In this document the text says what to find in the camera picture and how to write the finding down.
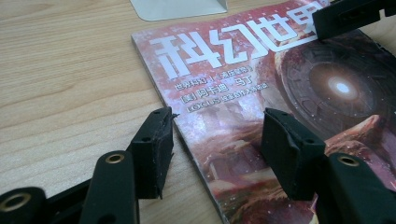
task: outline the magazine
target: magazine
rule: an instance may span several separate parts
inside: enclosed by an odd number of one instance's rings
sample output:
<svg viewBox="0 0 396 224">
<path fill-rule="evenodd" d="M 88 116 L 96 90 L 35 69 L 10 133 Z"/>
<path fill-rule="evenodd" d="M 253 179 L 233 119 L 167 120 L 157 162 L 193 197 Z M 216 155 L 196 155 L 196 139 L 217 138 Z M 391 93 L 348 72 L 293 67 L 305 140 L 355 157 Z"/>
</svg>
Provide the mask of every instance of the magazine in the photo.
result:
<svg viewBox="0 0 396 224">
<path fill-rule="evenodd" d="M 318 41 L 312 13 L 328 4 L 295 0 L 132 34 L 224 223 L 318 222 L 315 202 L 289 200 L 262 159 L 265 107 L 396 189 L 396 59 L 359 30 Z"/>
</svg>

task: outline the red cover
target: red cover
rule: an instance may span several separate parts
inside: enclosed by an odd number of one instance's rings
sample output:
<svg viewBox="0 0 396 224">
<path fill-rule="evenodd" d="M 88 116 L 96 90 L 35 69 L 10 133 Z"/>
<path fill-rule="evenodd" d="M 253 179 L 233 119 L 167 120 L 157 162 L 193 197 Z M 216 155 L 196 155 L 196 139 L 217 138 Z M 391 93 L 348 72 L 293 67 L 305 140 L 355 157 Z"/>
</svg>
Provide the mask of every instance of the red cover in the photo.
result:
<svg viewBox="0 0 396 224">
<path fill-rule="evenodd" d="M 224 223 L 315 223 L 259 152 L 265 107 L 292 113 L 326 153 L 367 161 L 395 190 L 396 60 L 360 31 L 317 41 L 299 0 L 132 34 Z"/>
</svg>

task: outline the wooden table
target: wooden table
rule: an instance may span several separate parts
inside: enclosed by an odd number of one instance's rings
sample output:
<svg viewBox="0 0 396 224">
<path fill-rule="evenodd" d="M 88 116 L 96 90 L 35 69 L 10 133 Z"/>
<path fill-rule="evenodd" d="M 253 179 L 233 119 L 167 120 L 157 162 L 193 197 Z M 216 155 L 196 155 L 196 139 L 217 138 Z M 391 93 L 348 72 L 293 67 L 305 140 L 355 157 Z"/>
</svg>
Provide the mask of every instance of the wooden table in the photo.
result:
<svg viewBox="0 0 396 224">
<path fill-rule="evenodd" d="M 210 21 L 280 0 L 229 0 L 229 12 L 142 21 L 128 0 L 0 1 L 0 194 L 36 186 L 50 197 L 92 176 L 162 107 L 130 34 Z M 396 53 L 396 17 L 363 28 Z M 141 223 L 220 223 L 175 137 L 163 200 L 140 201 Z"/>
</svg>

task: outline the brass grommet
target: brass grommet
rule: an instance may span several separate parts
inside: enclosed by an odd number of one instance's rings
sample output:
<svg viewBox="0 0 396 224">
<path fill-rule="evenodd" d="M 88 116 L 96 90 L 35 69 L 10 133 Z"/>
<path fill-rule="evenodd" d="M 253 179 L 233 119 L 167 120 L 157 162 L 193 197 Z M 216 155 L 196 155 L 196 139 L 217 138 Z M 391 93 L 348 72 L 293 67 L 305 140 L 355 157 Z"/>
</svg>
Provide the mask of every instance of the brass grommet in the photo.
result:
<svg viewBox="0 0 396 224">
<path fill-rule="evenodd" d="M 338 160 L 344 165 L 348 166 L 359 166 L 359 162 L 348 156 L 339 156 Z"/>
<path fill-rule="evenodd" d="M 12 203 L 12 204 L 8 204 L 9 202 L 11 202 L 12 200 L 18 199 L 20 198 L 20 202 L 18 203 Z M 17 193 L 14 194 L 8 198 L 6 198 L 3 202 L 0 203 L 0 211 L 2 212 L 11 212 L 14 211 L 24 205 L 26 205 L 30 199 L 32 198 L 32 195 L 30 195 L 29 193 Z"/>
<path fill-rule="evenodd" d="M 110 155 L 106 158 L 106 162 L 107 163 L 119 163 L 120 161 L 122 161 L 124 159 L 124 155 L 122 154 L 113 154 Z"/>
</svg>

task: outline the clamp jaw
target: clamp jaw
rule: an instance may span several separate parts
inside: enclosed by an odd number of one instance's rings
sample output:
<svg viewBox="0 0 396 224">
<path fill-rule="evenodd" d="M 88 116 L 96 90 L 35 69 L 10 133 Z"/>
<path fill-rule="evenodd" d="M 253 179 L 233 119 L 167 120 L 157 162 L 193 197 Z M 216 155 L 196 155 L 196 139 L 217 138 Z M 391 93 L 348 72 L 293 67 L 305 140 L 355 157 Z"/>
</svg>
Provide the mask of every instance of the clamp jaw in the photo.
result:
<svg viewBox="0 0 396 224">
<path fill-rule="evenodd" d="M 396 193 L 361 159 L 324 155 L 325 143 L 293 116 L 265 109 L 261 153 L 289 198 L 311 201 L 322 223 L 396 223 Z"/>
<path fill-rule="evenodd" d="M 379 21 L 379 10 L 385 16 L 396 15 L 394 0 L 336 0 L 313 13 L 318 39 L 326 39 Z"/>
<path fill-rule="evenodd" d="M 171 107 L 151 112 L 126 151 L 99 158 L 91 180 L 48 199 L 40 188 L 1 195 L 0 223 L 139 223 L 138 199 L 163 195 L 175 116 Z"/>
</svg>

